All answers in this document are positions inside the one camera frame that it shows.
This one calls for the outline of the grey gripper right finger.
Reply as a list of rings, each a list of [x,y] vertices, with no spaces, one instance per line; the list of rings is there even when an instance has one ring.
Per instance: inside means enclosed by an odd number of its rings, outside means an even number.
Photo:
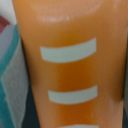
[[[128,128],[128,98],[124,98],[123,128]]]

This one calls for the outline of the pale green gripper left finger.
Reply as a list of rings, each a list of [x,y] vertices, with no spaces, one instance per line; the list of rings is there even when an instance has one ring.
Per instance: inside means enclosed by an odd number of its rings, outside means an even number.
[[[3,128],[21,128],[26,111],[29,80],[17,27],[0,34],[0,120]]]

